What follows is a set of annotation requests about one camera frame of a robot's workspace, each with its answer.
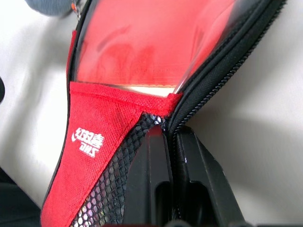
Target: black zipper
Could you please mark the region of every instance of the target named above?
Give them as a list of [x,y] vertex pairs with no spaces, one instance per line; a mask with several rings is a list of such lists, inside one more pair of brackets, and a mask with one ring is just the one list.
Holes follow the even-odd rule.
[[[173,175],[176,173],[177,154],[176,154],[175,151],[176,151],[176,142],[177,142],[177,134],[178,134],[178,132],[189,121],[189,119],[192,118],[227,83],[227,81],[237,72],[237,70],[247,60],[247,58],[250,56],[250,54],[253,52],[253,50],[257,47],[257,45],[259,44],[260,40],[263,38],[263,36],[265,35],[265,33],[268,31],[268,29],[270,28],[270,26],[272,25],[272,23],[275,21],[275,19],[279,15],[279,13],[281,12],[281,10],[284,7],[285,3],[286,3],[286,1],[283,1],[281,3],[281,5],[278,7],[278,9],[276,10],[276,12],[272,16],[271,20],[268,22],[268,24],[264,28],[263,32],[259,35],[259,37],[257,38],[257,40],[252,45],[252,47],[232,67],[232,69],[229,71],[229,73],[227,73],[226,76],[216,86],[214,86],[214,88],[212,89],[212,91],[209,92],[208,95],[206,95],[206,97],[204,97],[202,99],[202,101],[200,101],[200,103],[197,104],[192,109],[192,111],[187,114],[187,116],[185,118],[183,118],[183,120],[177,125],[176,129],[173,131],[173,134],[170,137],[171,138],[171,142],[172,142],[171,143],[172,144],[171,148],[172,148],[172,151],[173,151],[173,152],[171,152],[173,154],[172,157],[171,157],[173,159],[172,160],[173,161],[173,165],[172,165],[172,173],[173,173]],[[178,177],[175,177],[174,184],[178,185]],[[174,201],[175,201],[175,207],[174,207],[175,214],[177,215],[177,219],[179,219],[179,218],[181,218],[181,216],[180,216],[180,210],[179,210],[180,202],[179,202],[179,199],[178,199],[178,195],[174,195]]]

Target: red fabric case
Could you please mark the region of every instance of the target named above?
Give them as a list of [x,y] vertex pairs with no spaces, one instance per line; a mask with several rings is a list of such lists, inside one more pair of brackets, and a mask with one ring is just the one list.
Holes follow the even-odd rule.
[[[168,116],[181,94],[160,98],[71,82],[70,96],[67,139],[61,165],[43,207],[43,227],[68,226],[141,114]],[[83,146],[89,146],[86,141],[99,134],[104,138],[100,149],[91,146],[92,150],[89,147],[85,150]]]

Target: black mesh pocket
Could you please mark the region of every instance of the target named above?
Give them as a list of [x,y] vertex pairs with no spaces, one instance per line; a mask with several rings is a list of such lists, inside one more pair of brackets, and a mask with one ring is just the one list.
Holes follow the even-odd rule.
[[128,169],[146,132],[157,124],[164,128],[165,121],[146,113],[141,116],[96,182],[71,227],[122,223]]

